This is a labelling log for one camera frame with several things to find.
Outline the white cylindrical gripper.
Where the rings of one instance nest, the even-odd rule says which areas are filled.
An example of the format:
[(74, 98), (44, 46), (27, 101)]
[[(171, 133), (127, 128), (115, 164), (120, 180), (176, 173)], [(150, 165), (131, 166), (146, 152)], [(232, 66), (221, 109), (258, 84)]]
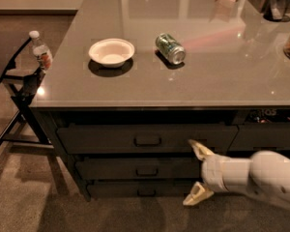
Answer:
[(214, 192), (247, 192), (250, 159), (214, 155), (213, 151), (196, 140), (190, 139), (188, 143), (196, 157), (203, 160), (201, 176), (206, 185), (196, 182), (184, 199), (184, 206), (197, 205), (213, 196)]

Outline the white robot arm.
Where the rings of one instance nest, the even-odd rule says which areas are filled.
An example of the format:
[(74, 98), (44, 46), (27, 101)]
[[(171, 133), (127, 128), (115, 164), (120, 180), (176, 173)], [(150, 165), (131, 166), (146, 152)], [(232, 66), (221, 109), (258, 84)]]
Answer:
[(183, 201), (194, 206), (218, 192), (239, 193), (280, 208), (290, 209), (290, 159), (273, 151), (251, 157), (230, 158), (215, 154), (196, 140), (189, 145), (202, 161), (201, 177)]

